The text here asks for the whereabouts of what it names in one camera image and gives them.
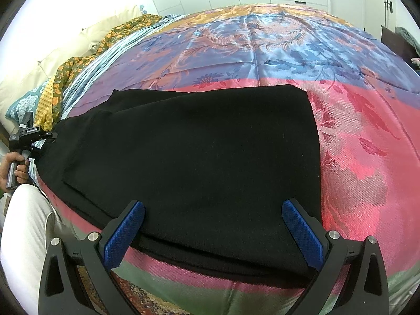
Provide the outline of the person's left hand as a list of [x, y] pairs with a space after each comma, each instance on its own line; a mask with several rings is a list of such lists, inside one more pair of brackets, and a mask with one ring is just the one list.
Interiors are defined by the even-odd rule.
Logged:
[[24, 160], [23, 156], [17, 152], [7, 153], [1, 161], [1, 172], [0, 172], [1, 190], [7, 193], [11, 191], [10, 188], [6, 187], [9, 170], [12, 163], [14, 163], [15, 161], [19, 163], [19, 165], [16, 165], [16, 168], [13, 170], [17, 183], [25, 184], [29, 180], [29, 175], [28, 175], [29, 160], [28, 159]]

